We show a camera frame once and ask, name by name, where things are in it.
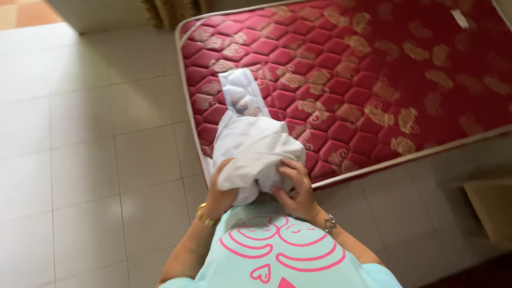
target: t-shirt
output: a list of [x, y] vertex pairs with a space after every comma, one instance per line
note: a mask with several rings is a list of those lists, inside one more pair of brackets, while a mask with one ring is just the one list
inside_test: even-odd
[[293, 218], [278, 203], [234, 207], [219, 222], [195, 280], [162, 288], [400, 287], [379, 264], [363, 264], [324, 230]]

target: quilted mattress cover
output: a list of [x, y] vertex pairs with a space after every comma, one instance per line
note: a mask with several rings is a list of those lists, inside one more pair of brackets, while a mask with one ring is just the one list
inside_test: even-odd
[[207, 183], [236, 68], [316, 189], [512, 131], [512, 34], [489, 0], [285, 1], [184, 21], [176, 43]]

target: person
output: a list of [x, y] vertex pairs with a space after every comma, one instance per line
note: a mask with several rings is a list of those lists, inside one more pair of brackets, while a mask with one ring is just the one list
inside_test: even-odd
[[282, 159], [278, 167], [293, 192], [272, 188], [277, 201], [230, 209], [238, 190], [219, 191], [217, 178], [231, 160], [211, 177], [206, 202], [157, 288], [400, 287], [374, 253], [320, 208], [299, 162]]

